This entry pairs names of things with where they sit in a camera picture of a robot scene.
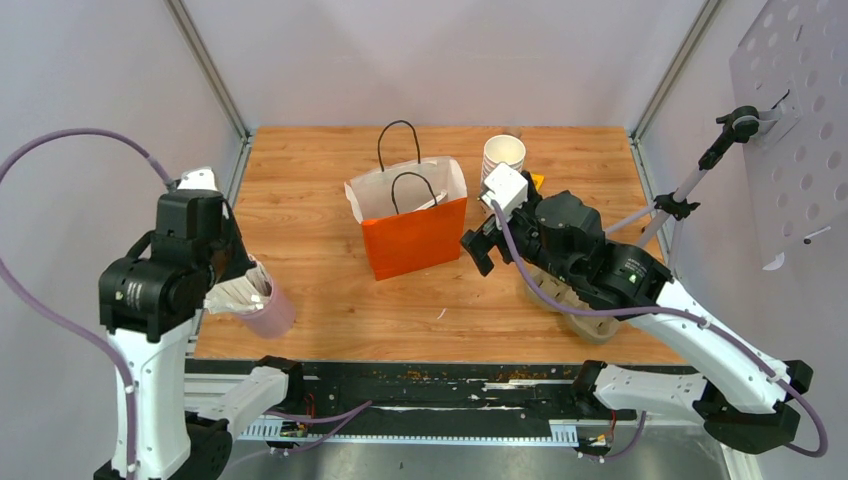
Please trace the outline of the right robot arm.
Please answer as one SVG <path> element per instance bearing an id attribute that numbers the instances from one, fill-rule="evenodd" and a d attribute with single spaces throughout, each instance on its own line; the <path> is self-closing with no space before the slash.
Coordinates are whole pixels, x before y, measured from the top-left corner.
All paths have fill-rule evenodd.
<path id="1" fill-rule="evenodd" d="M 461 243 L 478 270 L 491 250 L 514 264 L 552 309 L 618 320 L 661 340 L 692 367 L 686 375 L 586 361 L 571 390 L 584 417 L 636 410 L 700 424 L 720 443 L 748 454 L 796 448 L 812 368 L 753 347 L 705 310 L 644 249 L 608 239 L 599 213 L 569 192 L 542 197 L 528 187 L 488 188 L 490 216 Z"/>

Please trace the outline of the orange paper takeout bag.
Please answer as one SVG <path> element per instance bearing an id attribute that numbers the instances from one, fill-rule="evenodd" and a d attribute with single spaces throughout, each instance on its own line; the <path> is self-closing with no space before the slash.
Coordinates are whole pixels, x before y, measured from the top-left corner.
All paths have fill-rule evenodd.
<path id="1" fill-rule="evenodd" d="M 389 125 L 410 129 L 416 157 L 386 164 L 379 137 L 378 167 L 344 184 L 377 281 L 458 259 L 468 200 L 465 177 L 455 158 L 424 157 L 410 122 L 395 120 Z"/>

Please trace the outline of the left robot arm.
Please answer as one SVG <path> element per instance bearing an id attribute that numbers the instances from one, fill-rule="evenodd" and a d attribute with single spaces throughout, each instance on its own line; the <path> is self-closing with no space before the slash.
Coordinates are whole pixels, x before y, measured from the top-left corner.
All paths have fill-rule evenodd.
<path id="1" fill-rule="evenodd" d="M 100 322 L 128 368 L 124 424 L 99 479 L 216 479 L 234 441 L 265 412 L 298 411 L 302 366 L 266 356 L 218 401 L 185 408 L 185 355 L 193 321 L 218 283 L 252 266 L 224 196 L 181 189 L 157 202 L 156 225 L 101 274 Z"/>

